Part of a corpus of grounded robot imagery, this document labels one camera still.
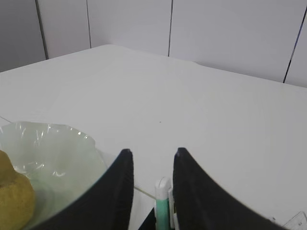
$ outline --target white table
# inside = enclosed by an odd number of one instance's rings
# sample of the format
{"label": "white table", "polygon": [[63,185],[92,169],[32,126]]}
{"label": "white table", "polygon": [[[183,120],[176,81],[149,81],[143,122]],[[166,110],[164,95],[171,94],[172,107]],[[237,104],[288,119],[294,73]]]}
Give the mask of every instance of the white table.
{"label": "white table", "polygon": [[305,88],[100,46],[1,73],[0,108],[10,121],[78,128],[106,153],[131,148],[148,193],[184,146],[262,215],[284,224],[307,211]]}

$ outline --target yellow fruit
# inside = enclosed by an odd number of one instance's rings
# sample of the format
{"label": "yellow fruit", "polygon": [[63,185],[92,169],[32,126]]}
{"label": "yellow fruit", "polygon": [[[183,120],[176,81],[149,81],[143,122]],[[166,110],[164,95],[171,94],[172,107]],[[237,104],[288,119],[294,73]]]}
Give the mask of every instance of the yellow fruit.
{"label": "yellow fruit", "polygon": [[35,194],[28,178],[17,173],[8,155],[0,150],[0,230],[20,230],[34,208]]}

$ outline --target teal object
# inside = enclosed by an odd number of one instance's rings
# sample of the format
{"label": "teal object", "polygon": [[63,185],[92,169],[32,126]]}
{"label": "teal object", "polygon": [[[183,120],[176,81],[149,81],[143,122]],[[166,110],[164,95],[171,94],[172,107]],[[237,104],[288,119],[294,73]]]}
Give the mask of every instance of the teal object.
{"label": "teal object", "polygon": [[168,199],[156,200],[157,230],[170,230]]}

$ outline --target black object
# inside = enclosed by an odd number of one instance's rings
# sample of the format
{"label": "black object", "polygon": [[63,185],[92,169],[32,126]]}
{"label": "black object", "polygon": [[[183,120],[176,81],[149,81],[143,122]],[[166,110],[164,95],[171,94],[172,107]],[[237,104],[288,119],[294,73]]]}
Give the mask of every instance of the black object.
{"label": "black object", "polygon": [[154,209],[150,211],[139,230],[155,230],[156,219],[154,216]]}
{"label": "black object", "polygon": [[132,153],[124,149],[83,196],[31,230],[126,230],[133,185]]}
{"label": "black object", "polygon": [[284,230],[229,195],[185,148],[175,155],[173,184],[180,230]]}

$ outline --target white wall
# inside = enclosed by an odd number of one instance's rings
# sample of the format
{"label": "white wall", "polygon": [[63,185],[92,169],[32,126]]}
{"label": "white wall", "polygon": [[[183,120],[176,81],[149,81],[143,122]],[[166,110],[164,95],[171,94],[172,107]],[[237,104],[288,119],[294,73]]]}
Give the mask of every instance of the white wall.
{"label": "white wall", "polygon": [[90,48],[86,0],[38,0],[49,58]]}
{"label": "white wall", "polygon": [[0,1],[0,72],[44,59],[35,0]]}
{"label": "white wall", "polygon": [[283,81],[306,0],[175,0],[171,56]]}
{"label": "white wall", "polygon": [[303,25],[286,83],[307,87],[307,21]]}
{"label": "white wall", "polygon": [[167,55],[171,0],[88,0],[92,46]]}

